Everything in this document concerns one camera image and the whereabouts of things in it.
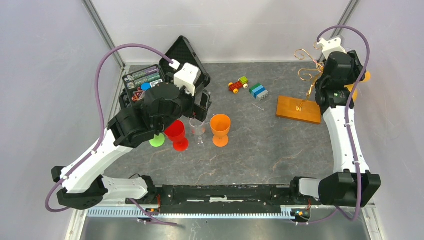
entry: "white clip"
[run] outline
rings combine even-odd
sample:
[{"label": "white clip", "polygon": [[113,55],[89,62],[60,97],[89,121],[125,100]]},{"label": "white clip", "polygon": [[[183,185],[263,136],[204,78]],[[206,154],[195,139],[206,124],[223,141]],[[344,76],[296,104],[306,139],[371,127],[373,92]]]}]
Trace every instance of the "white clip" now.
[{"label": "white clip", "polygon": [[180,65],[181,64],[177,60],[175,60],[175,59],[172,59],[172,62],[173,63],[170,63],[169,66],[171,68],[175,69],[175,70],[178,70],[180,68]]},{"label": "white clip", "polygon": [[332,52],[346,53],[346,50],[342,47],[342,37],[340,36],[336,36],[330,40],[320,38],[317,45],[322,48],[322,54],[324,55],[325,59],[329,59],[329,56]]}]

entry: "yellow toy piece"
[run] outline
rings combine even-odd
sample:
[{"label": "yellow toy piece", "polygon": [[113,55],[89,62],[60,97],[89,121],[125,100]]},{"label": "yellow toy piece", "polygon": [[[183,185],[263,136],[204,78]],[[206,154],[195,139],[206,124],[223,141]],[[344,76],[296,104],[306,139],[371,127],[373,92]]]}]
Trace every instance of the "yellow toy piece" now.
[{"label": "yellow toy piece", "polygon": [[[363,81],[362,81],[362,83],[366,83],[366,82],[368,82],[369,80],[370,80],[370,78],[371,78],[371,73],[369,72],[369,71],[366,71],[366,73],[365,73],[365,78],[363,79]],[[350,92],[352,92],[352,89],[354,88],[354,85],[353,84],[351,84],[351,85],[346,85],[345,86]],[[352,97],[352,99],[353,99],[353,102],[355,102],[356,100],[357,100],[357,97],[358,97],[358,91],[357,90],[355,90],[355,92],[353,93],[353,97]]]}]

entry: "battery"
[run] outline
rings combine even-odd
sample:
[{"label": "battery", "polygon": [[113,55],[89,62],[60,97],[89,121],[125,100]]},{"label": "battery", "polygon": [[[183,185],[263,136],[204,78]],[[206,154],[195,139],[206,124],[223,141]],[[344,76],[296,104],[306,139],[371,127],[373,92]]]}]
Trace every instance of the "battery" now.
[{"label": "battery", "polygon": [[152,66],[152,67],[149,67],[149,68],[147,68],[147,69],[145,69],[143,71],[137,72],[136,74],[133,75],[133,78],[134,78],[134,80],[141,79],[143,77],[146,77],[146,76],[155,74],[158,71],[159,70],[158,70],[158,68],[156,66]]},{"label": "battery", "polygon": [[148,81],[149,80],[147,79],[147,77],[143,77],[143,78],[135,80],[134,85],[137,88],[137,87],[140,87],[142,84],[147,83]]},{"label": "battery", "polygon": [[155,73],[153,75],[147,76],[147,79],[149,82],[153,82],[153,81],[161,79],[161,75],[159,75],[159,73]]}]

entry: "lego brick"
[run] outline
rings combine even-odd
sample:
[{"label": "lego brick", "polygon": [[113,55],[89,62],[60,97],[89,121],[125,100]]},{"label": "lego brick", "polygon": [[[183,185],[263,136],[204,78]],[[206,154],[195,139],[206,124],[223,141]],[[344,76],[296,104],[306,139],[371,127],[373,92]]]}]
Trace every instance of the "lego brick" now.
[{"label": "lego brick", "polygon": [[241,82],[236,82],[236,83],[233,83],[233,84],[231,84],[229,87],[228,87],[228,90],[229,91],[233,91],[234,89],[241,89],[243,87],[243,84],[241,83]]},{"label": "lego brick", "polygon": [[255,93],[257,93],[258,91],[260,91],[261,89],[265,89],[264,86],[260,85],[259,87],[255,88],[252,90],[252,92],[250,94],[254,95]]},{"label": "lego brick", "polygon": [[261,89],[259,89],[258,91],[255,91],[254,93],[253,93],[253,97],[254,98],[257,98],[258,97],[258,95],[259,94],[261,94],[261,93],[263,93],[264,91],[267,91],[266,89],[265,89],[265,87],[262,87]]},{"label": "lego brick", "polygon": [[249,93],[252,93],[252,91],[253,91],[255,88],[258,88],[258,87],[260,87],[260,86],[262,86],[260,83],[256,83],[254,86],[252,86],[252,87],[249,89]]},{"label": "lego brick", "polygon": [[267,90],[261,92],[260,94],[257,95],[256,99],[262,100],[266,97],[268,97],[269,92]]},{"label": "lego brick", "polygon": [[247,84],[249,82],[248,78],[245,76],[240,77],[238,81],[240,81],[242,85]]}]

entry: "wine glass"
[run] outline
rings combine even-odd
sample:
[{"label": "wine glass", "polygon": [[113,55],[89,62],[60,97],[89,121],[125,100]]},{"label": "wine glass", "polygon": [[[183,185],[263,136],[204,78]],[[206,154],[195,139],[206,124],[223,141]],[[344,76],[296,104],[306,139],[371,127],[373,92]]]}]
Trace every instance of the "wine glass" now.
[{"label": "wine glass", "polygon": [[199,121],[195,118],[190,118],[190,129],[191,133],[194,134],[194,142],[198,145],[205,143],[205,131],[206,125],[205,122]]}]

